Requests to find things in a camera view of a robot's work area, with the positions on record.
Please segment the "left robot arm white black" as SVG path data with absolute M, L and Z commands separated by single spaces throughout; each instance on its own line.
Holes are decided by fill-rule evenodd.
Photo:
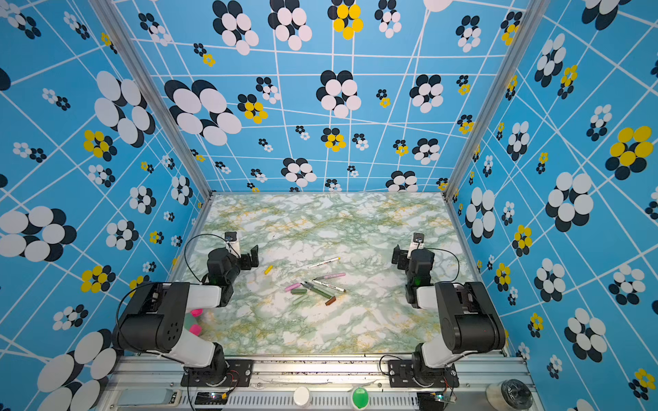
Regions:
M 238 275 L 259 265 L 258 246 L 241 255 L 228 248 L 217 248 L 208 254 L 208 274 L 202 284 L 175 282 L 138 286 L 129 293 L 130 302 L 125 310 L 116 314 L 115 346 L 133 353 L 160 354 L 189 371 L 203 371 L 224 378 L 227 373 L 224 349 L 186 329 L 185 317 L 195 310 L 227 306 Z

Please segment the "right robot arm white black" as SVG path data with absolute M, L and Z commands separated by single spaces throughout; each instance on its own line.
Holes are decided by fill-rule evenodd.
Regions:
M 434 283 L 430 272 L 435 251 L 415 246 L 392 251 L 392 264 L 406 275 L 405 298 L 416 309 L 438 315 L 440 336 L 416 347 L 417 373 L 438 373 L 471 354 L 486 354 L 505 347 L 505 330 L 481 282 Z

